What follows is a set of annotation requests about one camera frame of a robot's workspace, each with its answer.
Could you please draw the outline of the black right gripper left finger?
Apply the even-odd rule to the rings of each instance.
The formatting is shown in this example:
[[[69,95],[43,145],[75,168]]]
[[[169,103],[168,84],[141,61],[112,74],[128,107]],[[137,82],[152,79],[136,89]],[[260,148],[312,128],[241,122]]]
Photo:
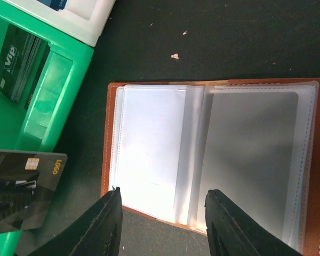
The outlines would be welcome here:
[[[30,255],[119,255],[122,224],[122,199],[117,187]]]

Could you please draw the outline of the white bin with blue cards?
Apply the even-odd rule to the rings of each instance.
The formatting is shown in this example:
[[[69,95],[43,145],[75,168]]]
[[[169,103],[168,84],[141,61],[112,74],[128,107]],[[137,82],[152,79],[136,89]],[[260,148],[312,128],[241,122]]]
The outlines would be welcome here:
[[[55,10],[40,1],[6,2],[92,47],[96,46],[115,4],[114,0],[65,1],[63,9]]]

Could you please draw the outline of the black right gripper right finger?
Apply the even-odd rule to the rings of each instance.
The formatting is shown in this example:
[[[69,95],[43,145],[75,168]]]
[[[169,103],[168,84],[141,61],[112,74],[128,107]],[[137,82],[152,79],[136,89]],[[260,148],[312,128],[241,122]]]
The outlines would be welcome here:
[[[220,190],[207,192],[205,220],[210,255],[300,255]]]

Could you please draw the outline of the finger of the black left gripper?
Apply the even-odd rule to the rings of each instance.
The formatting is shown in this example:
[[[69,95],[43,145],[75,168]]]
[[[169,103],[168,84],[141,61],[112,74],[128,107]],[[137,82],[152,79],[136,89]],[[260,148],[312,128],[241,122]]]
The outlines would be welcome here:
[[[0,221],[26,208],[37,181],[0,179]]]

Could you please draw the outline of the brown leather card holder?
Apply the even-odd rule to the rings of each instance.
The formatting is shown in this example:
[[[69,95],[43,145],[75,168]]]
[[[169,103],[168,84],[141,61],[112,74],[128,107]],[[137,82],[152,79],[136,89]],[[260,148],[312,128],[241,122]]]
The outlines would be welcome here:
[[[320,78],[114,82],[101,194],[207,235],[220,190],[300,255],[320,255]]]

